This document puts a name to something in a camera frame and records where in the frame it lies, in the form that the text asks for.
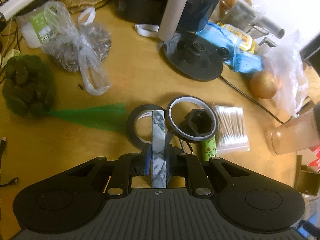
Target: wooden table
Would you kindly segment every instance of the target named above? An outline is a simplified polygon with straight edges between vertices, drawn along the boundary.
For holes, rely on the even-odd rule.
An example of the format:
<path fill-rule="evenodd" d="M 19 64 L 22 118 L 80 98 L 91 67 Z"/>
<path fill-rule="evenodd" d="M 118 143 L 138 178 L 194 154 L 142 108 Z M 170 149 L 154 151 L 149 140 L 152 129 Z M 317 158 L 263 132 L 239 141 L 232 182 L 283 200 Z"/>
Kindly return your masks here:
<path fill-rule="evenodd" d="M 244 109 L 251 150 L 223 157 L 250 170 L 293 185 L 295 154 L 270 154 L 266 144 L 266 133 L 268 129 L 279 124 L 266 112 L 219 79 L 196 82 L 175 72 L 160 55 L 159 41 L 139 36 L 133 23 L 116 16 L 113 2 L 97 11 L 96 21 L 103 24 L 112 35 L 111 50 L 103 66 L 113 85 L 99 97 L 91 96 L 78 88 L 78 83 L 82 83 L 80 73 L 69 73 L 58 68 L 49 62 L 40 49 L 28 49 L 24 40 L 21 42 L 22 54 L 39 55 L 52 70 L 57 83 L 55 110 L 124 102 L 129 113 L 135 107 L 147 103 L 166 108 L 174 97 L 180 95 L 193 95 L 209 104 L 240 106 Z M 246 83 L 238 73 L 225 68 L 223 76 L 250 95 Z M 263 100 L 262 104 L 283 121 L 288 119 L 288 116 L 277 110 L 270 100 Z M 182 118 L 188 109 L 184 111 L 181 113 Z M 20 230 L 12 212 L 12 202 L 17 193 L 26 186 L 97 156 L 116 160 L 122 154 L 139 152 L 124 134 L 90 129 L 55 117 L 35 120 L 17 116 L 6 108 L 2 96 L 0 113 L 0 137 L 7 138 L 7 148 L 2 158 L 1 182 L 6 183 L 13 177 L 20 179 L 15 186 L 1 188 L 0 230 L 4 240 Z M 177 138 L 174 138 L 172 143 L 177 146 Z M 148 187 L 148 182 L 141 177 L 133 178 L 132 184 Z M 175 178 L 171 182 L 171 186 L 183 185 L 182 178 Z"/>

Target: marble patterned block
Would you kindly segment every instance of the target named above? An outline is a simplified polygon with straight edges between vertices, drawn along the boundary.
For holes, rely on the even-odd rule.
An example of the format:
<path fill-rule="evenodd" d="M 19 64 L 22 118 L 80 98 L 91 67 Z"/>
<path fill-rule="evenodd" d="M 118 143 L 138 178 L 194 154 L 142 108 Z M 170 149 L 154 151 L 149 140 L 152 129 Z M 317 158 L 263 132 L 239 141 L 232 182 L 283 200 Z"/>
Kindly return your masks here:
<path fill-rule="evenodd" d="M 164 111 L 152 111 L 152 188 L 166 188 Z"/>

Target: ribbed gray surface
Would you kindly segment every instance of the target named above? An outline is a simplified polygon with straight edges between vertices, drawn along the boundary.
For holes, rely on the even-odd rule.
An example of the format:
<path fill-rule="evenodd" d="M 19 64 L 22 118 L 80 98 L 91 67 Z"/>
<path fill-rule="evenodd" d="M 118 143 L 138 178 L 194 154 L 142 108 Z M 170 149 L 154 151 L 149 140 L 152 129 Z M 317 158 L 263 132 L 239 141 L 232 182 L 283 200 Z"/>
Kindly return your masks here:
<path fill-rule="evenodd" d="M 75 231 L 45 235 L 22 230 L 14 240 L 300 240 L 294 229 L 256 234 L 225 221 L 210 200 L 185 188 L 132 189 L 128 197 L 109 200 L 90 223 Z"/>

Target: white wall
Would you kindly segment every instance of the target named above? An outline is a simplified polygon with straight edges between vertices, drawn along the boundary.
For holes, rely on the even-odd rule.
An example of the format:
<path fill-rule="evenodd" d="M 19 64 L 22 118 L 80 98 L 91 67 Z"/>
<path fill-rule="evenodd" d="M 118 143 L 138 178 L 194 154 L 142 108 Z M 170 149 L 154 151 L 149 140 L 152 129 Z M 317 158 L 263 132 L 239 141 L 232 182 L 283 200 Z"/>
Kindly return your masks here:
<path fill-rule="evenodd" d="M 296 29 L 301 32 L 300 49 L 320 33 L 320 0 L 253 0 L 279 26 L 285 29 L 286 35 Z M 273 35 L 270 38 L 276 43 L 281 40 Z"/>

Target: pink transparent bottle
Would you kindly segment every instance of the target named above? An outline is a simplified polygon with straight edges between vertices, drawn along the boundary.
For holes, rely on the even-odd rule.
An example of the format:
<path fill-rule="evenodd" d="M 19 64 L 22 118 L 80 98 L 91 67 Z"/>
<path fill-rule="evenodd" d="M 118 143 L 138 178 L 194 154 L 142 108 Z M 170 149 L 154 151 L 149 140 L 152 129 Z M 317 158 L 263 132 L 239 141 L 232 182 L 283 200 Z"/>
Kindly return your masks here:
<path fill-rule="evenodd" d="M 320 145 L 320 103 L 271 131 L 270 151 L 286 154 Z"/>

